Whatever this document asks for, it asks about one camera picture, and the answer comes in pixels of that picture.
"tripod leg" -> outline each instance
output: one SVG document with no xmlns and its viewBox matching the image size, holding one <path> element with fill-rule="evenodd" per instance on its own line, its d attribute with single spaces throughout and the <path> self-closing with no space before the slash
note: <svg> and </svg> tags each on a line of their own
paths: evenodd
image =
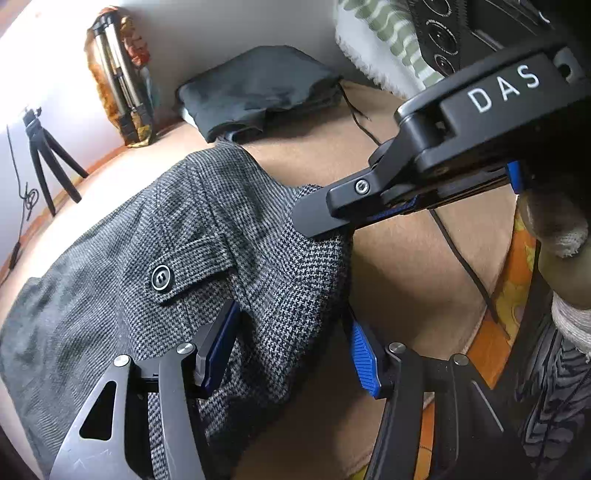
<svg viewBox="0 0 591 480">
<path fill-rule="evenodd" d="M 64 190 L 68 192 L 70 198 L 76 203 L 81 201 L 82 197 L 80 196 L 80 193 L 78 193 L 78 190 L 76 190 L 76 187 L 74 187 L 68 178 L 68 175 L 66 175 L 66 172 L 64 172 L 62 167 L 60 167 L 56 156 L 51 151 L 51 148 L 49 148 L 49 145 L 47 145 L 45 137 L 43 136 L 43 132 L 41 135 L 38 135 L 35 140 L 37 149 L 45 159 L 45 163 L 47 163 L 47 166 L 51 169 L 57 180 L 61 183 L 61 186 L 64 187 Z"/>
<path fill-rule="evenodd" d="M 52 216 L 56 215 L 56 207 L 53 205 L 53 200 L 51 199 L 51 194 L 49 193 L 49 189 L 47 188 L 47 182 L 45 181 L 45 175 L 43 174 L 43 168 L 41 167 L 41 160 L 39 160 L 39 153 L 37 152 L 37 147 L 33 144 L 32 141 L 29 140 L 29 150 L 31 151 L 31 159 L 33 160 L 33 167 L 35 168 L 35 174 L 37 174 L 37 180 L 39 181 L 39 186 L 41 187 L 41 191 L 43 192 L 43 196 L 45 197 L 45 202 L 47 203 L 47 208 L 51 212 Z"/>
<path fill-rule="evenodd" d="M 57 153 L 64 160 L 64 162 L 66 162 L 70 166 L 70 168 L 72 168 L 72 170 L 74 170 L 78 175 L 80 175 L 80 177 L 85 179 L 88 176 L 88 173 L 86 172 L 86 170 L 83 169 L 80 165 L 78 165 L 78 163 L 76 163 L 76 160 L 74 160 L 71 157 L 71 155 L 66 150 L 64 150 L 64 147 L 62 147 L 57 142 L 57 140 L 55 138 L 53 138 L 53 135 L 51 135 L 45 129 L 43 129 L 43 133 L 45 133 L 45 138 L 47 139 L 47 143 L 53 149 L 53 151 L 55 153 Z"/>
</svg>

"blue gripper pad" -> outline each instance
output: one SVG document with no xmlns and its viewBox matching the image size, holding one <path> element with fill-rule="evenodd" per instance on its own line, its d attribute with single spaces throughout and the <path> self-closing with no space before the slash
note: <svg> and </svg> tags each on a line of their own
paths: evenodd
<svg viewBox="0 0 591 480">
<path fill-rule="evenodd" d="M 361 386 L 376 398 L 381 387 L 378 378 L 378 359 L 357 322 L 353 322 L 350 348 Z"/>
</svg>

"metal tube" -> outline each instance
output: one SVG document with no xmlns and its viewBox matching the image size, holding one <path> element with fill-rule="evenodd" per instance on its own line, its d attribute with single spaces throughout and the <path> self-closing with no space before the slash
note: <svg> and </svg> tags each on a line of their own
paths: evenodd
<svg viewBox="0 0 591 480">
<path fill-rule="evenodd" d="M 123 73 L 125 84 L 127 86 L 127 91 L 131 96 L 134 106 L 139 106 L 141 101 L 139 99 L 138 92 L 135 90 L 134 81 L 132 80 L 131 74 L 129 73 L 128 63 L 125 61 L 126 59 L 123 56 L 124 53 L 121 51 L 121 44 L 119 43 L 119 37 L 115 31 L 115 25 L 107 25 L 105 27 L 105 33 L 107 35 L 107 40 L 109 41 L 111 53 L 113 54 L 113 57 L 116 58 L 115 66 L 121 68 L 121 72 Z"/>
<path fill-rule="evenodd" d="M 109 87 L 111 87 L 115 103 L 119 109 L 119 116 L 125 115 L 128 111 L 128 106 L 124 103 L 124 98 L 122 98 L 123 92 L 121 92 L 121 87 L 115 83 L 115 79 L 113 78 L 114 75 L 111 68 L 111 61 L 106 52 L 105 37 L 103 34 L 100 34 L 95 37 L 95 40 L 99 51 L 100 62 L 103 64 L 107 82 L 109 83 Z"/>
</svg>

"tripod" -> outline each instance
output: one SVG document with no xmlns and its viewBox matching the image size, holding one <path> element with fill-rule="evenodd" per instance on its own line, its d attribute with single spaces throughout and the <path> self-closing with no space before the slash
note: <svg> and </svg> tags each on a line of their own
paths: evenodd
<svg viewBox="0 0 591 480">
<path fill-rule="evenodd" d="M 51 194 L 47 188 L 47 182 L 45 181 L 45 175 L 43 174 L 41 161 L 39 160 L 39 153 L 41 153 L 45 163 L 61 183 L 61 186 L 64 187 L 64 190 L 68 192 L 70 198 L 76 203 L 82 200 L 82 197 L 68 178 L 68 175 L 66 175 L 62 167 L 60 167 L 53 151 L 55 151 L 58 156 L 60 156 L 63 161 L 66 162 L 68 166 L 70 166 L 70 168 L 72 168 L 83 179 L 88 176 L 88 173 L 85 169 L 79 166 L 78 163 L 76 163 L 76 161 L 70 156 L 70 154 L 57 142 L 57 140 L 41 126 L 39 115 L 41 115 L 41 109 L 38 109 L 36 112 L 26 109 L 22 121 L 27 127 L 26 130 L 27 136 L 29 137 L 29 150 L 31 151 L 33 167 L 35 167 L 35 173 L 37 174 L 37 180 L 39 180 L 39 186 L 41 187 L 41 191 L 43 192 L 43 196 L 45 197 L 45 201 L 49 211 L 51 212 L 51 215 L 55 216 L 56 207 L 53 205 Z"/>
</svg>

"gray tweed jacket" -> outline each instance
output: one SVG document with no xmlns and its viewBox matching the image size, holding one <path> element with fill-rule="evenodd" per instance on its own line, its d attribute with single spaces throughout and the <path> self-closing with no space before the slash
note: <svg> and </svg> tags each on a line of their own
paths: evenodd
<svg viewBox="0 0 591 480">
<path fill-rule="evenodd" d="M 242 148 L 188 155 L 82 235 L 20 292 L 0 332 L 0 374 L 48 476 L 86 396 L 120 353 L 160 356 L 233 297 L 249 313 L 222 386 L 201 402 L 229 474 L 323 349 L 348 293 L 352 241 L 297 233 L 290 211 L 316 187 L 285 187 Z M 158 291 L 159 265 L 172 285 Z M 166 477 L 156 394 L 154 474 Z"/>
</svg>

